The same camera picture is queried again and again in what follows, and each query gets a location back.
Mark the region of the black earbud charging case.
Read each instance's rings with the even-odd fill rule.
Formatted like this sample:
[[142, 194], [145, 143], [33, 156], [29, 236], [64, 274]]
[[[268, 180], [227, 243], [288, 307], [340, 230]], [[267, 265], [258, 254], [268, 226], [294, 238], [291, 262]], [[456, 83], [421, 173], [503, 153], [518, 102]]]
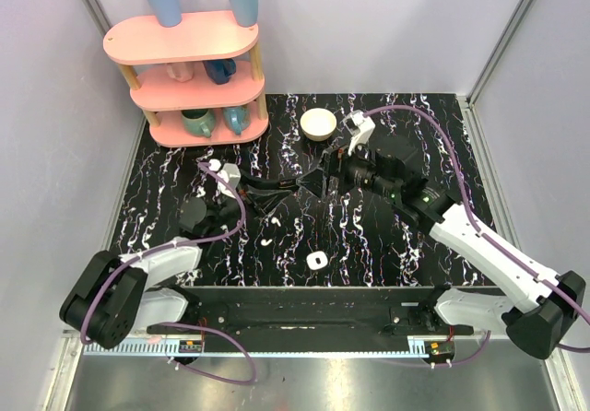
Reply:
[[277, 183], [277, 188], [279, 190], [289, 190], [291, 192], [296, 192], [300, 188], [300, 186], [298, 184], [297, 178], [289, 178], [285, 180], [280, 180]]

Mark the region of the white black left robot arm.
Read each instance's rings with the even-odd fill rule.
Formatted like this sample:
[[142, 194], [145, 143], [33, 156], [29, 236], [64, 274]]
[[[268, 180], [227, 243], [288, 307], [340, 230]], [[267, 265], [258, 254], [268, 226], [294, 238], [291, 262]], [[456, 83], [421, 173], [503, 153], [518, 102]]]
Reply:
[[265, 180], [231, 164], [212, 176], [219, 201], [185, 201], [177, 237], [143, 252], [103, 250], [92, 256], [59, 310], [60, 320], [79, 331], [83, 344], [111, 349], [134, 331], [158, 323], [181, 334], [192, 332], [199, 311], [187, 294], [163, 282], [194, 271], [208, 246], [237, 233], [248, 213], [265, 215], [300, 188], [295, 178]]

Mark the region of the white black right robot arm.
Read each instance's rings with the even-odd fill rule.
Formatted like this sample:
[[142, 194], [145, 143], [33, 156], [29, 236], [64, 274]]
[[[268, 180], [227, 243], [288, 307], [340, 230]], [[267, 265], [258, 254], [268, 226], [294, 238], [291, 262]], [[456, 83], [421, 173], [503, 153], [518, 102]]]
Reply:
[[333, 147], [297, 178], [323, 198], [331, 180], [340, 192], [360, 188], [381, 196], [400, 220], [445, 245], [485, 274], [500, 295], [436, 288], [421, 302], [419, 323], [430, 334], [464, 325], [507, 335], [527, 355], [546, 359], [579, 316], [585, 282], [534, 262], [469, 210], [458, 193], [422, 175], [421, 156], [404, 138]]

